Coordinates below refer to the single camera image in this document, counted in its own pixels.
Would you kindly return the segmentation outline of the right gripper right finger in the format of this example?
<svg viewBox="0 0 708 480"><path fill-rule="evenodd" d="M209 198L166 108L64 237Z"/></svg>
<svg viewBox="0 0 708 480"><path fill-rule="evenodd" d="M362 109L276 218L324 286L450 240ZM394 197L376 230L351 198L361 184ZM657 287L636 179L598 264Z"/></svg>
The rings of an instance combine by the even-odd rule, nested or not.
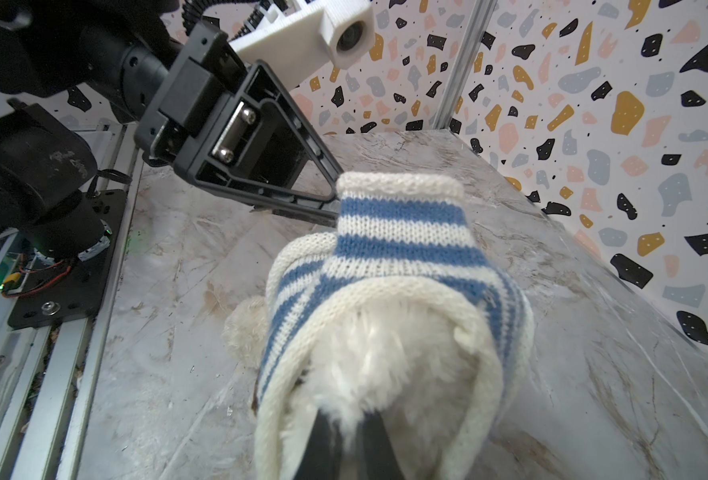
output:
<svg viewBox="0 0 708 480"><path fill-rule="evenodd" d="M384 421L379 412L367 413L356 430L359 480L404 480Z"/></svg>

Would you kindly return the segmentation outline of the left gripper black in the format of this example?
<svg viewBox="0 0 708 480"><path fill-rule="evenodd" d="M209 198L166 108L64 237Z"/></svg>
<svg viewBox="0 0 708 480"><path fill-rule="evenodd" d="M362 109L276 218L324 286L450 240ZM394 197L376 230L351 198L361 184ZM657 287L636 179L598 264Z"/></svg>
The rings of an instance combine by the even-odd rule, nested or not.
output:
<svg viewBox="0 0 708 480"><path fill-rule="evenodd" d="M165 64L139 40L89 25L79 48L89 85L122 123L137 122L135 142L151 166L170 166L187 183L224 198L298 198L331 202L340 165L276 73L246 66L227 35L197 24ZM325 187L296 186L304 170ZM335 227L338 214L254 206L253 212Z"/></svg>

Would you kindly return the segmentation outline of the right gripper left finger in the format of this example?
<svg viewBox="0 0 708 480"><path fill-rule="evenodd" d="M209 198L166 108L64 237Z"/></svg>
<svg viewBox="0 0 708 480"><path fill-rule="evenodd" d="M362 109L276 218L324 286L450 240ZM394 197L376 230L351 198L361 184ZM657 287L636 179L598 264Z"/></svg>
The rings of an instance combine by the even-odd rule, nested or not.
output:
<svg viewBox="0 0 708 480"><path fill-rule="evenodd" d="M342 458L340 429L325 412L319 410L294 480L338 480Z"/></svg>

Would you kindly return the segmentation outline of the blue white striped knit sweater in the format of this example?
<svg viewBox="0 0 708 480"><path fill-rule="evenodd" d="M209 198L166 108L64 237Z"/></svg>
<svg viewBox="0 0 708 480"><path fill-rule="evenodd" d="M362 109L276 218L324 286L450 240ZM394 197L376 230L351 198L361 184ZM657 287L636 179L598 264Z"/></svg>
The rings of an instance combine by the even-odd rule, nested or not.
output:
<svg viewBox="0 0 708 480"><path fill-rule="evenodd" d="M325 327L377 301L427 306L454 338L495 371L451 451L481 450L529 369L535 320L519 285L478 246L462 185L430 174L343 174L334 230L300 237L279 253L248 315L265 329L254 390L254 461L260 479L283 479L278 452L283 402Z"/></svg>

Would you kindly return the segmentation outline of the white fluffy teddy bear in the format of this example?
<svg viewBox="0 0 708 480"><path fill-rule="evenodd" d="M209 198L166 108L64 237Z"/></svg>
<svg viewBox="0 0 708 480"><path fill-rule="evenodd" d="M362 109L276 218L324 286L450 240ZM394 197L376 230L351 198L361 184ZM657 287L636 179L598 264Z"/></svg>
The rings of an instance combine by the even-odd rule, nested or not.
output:
<svg viewBox="0 0 708 480"><path fill-rule="evenodd" d="M356 476L355 424L372 412L381 414L407 478L466 478L481 445L449 448L479 401L476 385L495 369L466 352L453 324L427 306L377 301L344 315L325 327L283 402L281 478L300 466L318 412L342 429L345 479Z"/></svg>

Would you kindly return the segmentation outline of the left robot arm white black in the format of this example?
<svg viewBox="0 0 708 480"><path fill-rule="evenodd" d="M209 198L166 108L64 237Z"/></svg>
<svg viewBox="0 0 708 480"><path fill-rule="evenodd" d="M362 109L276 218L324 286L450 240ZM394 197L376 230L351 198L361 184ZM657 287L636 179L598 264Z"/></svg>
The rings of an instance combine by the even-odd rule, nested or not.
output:
<svg viewBox="0 0 708 480"><path fill-rule="evenodd" d="M307 164L329 184L341 167L277 75L244 63L226 35L197 24L188 42L157 55L130 30L79 1L0 1L0 226L17 229L41 255L88 259L110 244L92 205L100 168L86 141L20 93L50 95L95 85L137 125L153 166L187 183L277 215L332 226L337 197L295 183Z"/></svg>

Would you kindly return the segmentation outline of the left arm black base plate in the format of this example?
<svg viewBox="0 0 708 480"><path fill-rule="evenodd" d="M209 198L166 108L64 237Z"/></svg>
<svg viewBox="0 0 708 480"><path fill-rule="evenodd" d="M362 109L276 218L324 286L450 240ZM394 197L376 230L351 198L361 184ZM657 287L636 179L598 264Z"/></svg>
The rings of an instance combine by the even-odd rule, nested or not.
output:
<svg viewBox="0 0 708 480"><path fill-rule="evenodd" d="M8 325L19 330L96 316L103 303L127 193L75 191L24 229L31 245Z"/></svg>

